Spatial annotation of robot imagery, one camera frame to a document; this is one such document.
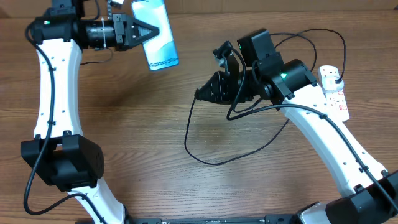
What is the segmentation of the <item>Samsung Galaxy S24+ smartphone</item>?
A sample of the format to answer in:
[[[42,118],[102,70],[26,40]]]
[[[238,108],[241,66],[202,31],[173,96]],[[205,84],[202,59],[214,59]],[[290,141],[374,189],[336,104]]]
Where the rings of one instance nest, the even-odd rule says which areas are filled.
[[[131,9],[136,19],[159,29],[159,34],[143,43],[149,69],[156,71],[178,65],[179,58],[165,1],[133,1]]]

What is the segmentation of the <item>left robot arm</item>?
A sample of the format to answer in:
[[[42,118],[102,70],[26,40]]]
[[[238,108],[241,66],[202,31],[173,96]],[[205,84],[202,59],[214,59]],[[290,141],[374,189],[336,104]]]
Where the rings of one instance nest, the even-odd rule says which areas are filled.
[[[34,137],[21,143],[32,177],[77,199],[92,223],[132,223],[104,179],[104,155],[82,131],[78,74],[85,49],[125,51],[159,29],[127,14],[85,17],[81,0],[58,0],[26,28],[40,62],[39,115]]]

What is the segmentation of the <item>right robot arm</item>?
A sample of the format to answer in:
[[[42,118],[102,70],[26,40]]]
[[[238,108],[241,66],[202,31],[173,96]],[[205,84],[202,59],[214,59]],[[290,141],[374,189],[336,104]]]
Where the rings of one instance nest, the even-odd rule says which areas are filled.
[[[228,105],[230,121],[261,111],[258,105],[236,111],[238,103],[255,96],[269,100],[308,139],[341,195],[294,214],[267,215],[266,223],[384,223],[397,216],[397,173],[388,172],[360,145],[302,61],[283,61],[268,30],[245,35],[237,47],[225,42],[213,55],[220,70],[196,90],[194,99]]]

